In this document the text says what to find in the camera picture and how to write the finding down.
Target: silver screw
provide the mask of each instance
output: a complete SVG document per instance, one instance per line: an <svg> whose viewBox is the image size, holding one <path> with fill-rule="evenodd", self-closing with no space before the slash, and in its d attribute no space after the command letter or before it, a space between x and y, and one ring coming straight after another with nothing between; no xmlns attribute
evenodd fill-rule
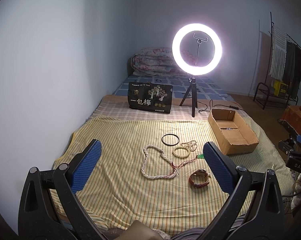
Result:
<svg viewBox="0 0 301 240"><path fill-rule="evenodd" d="M35 173L36 171L37 171L37 168L36 168L36 167L30 168L30 173Z"/></svg>
<svg viewBox="0 0 301 240"><path fill-rule="evenodd" d="M267 170L269 175L275 175L275 172L272 169Z"/></svg>
<svg viewBox="0 0 301 240"><path fill-rule="evenodd" d="M64 171L66 170L68 167L68 165L66 163L62 163L58 168L61 170L61 171Z"/></svg>
<svg viewBox="0 0 301 240"><path fill-rule="evenodd" d="M246 167L242 167L242 166L237 166L237 169L239 170L239 171L241 171L241 172L245 172L245 171L247 171L247 169L246 169Z"/></svg>

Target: orange tablecloth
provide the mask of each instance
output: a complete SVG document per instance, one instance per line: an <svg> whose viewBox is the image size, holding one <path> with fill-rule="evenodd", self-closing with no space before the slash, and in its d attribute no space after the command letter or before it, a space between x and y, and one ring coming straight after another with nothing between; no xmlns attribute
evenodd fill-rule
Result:
<svg viewBox="0 0 301 240"><path fill-rule="evenodd" d="M288 106L280 121L286 121L297 134L301 135L301 111L299 106Z"/></svg>

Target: black bangle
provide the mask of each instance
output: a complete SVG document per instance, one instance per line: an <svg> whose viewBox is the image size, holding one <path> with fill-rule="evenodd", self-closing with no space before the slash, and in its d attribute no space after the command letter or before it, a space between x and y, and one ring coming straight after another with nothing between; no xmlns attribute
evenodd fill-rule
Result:
<svg viewBox="0 0 301 240"><path fill-rule="evenodd" d="M163 138L164 138L165 136L167 136L167 135L173 135L173 136L175 136L175 137L178 139L178 142L175 143L175 144L168 144L168 143L165 143L164 140L163 140ZM175 145L179 144L179 137L178 137L176 134L173 134L173 133L165 134L165 135L163 135L163 137L162 137L162 143L165 144L165 145L167 145L167 146L175 146Z"/></svg>

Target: white wall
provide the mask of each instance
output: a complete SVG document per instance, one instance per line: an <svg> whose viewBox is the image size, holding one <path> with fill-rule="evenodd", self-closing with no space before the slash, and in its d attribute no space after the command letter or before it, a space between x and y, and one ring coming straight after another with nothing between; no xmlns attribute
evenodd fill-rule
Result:
<svg viewBox="0 0 301 240"><path fill-rule="evenodd" d="M208 25L223 46L222 59L208 76L224 90L247 94L256 65L259 20L260 31L268 33L270 11L273 21L301 45L300 0L137 0L136 49L170 47L182 26L195 22ZM189 39L185 46L195 54L196 41ZM206 48L212 49L203 44L204 55Z"/></svg>
<svg viewBox="0 0 301 240"><path fill-rule="evenodd" d="M15 231L28 170L51 169L126 78L135 11L135 0L0 1L0 213Z"/></svg>

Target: black bag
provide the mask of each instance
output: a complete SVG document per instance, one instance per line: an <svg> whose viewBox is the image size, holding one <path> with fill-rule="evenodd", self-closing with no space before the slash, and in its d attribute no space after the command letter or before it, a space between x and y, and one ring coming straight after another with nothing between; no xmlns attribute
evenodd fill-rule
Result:
<svg viewBox="0 0 301 240"><path fill-rule="evenodd" d="M172 86L129 82L129 107L133 109L170 113L172 108Z"/></svg>

